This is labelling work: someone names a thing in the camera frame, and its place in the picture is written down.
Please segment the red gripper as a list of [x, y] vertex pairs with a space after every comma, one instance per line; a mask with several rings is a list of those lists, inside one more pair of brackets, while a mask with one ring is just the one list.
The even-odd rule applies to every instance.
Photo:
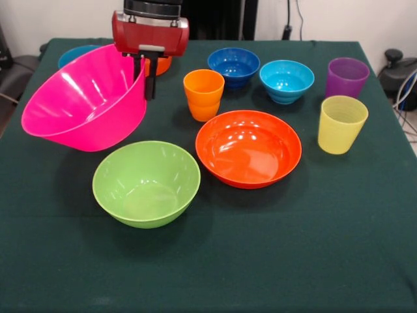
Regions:
[[[190, 34], [186, 18], [161, 20], [141, 16], [131, 16], [115, 11], [112, 16], [112, 33], [116, 49], [121, 53], [133, 54], [135, 82], [140, 75], [142, 51], [162, 52], [165, 56], [182, 56], [188, 45]], [[145, 97], [154, 98], [158, 58], [147, 59]]]

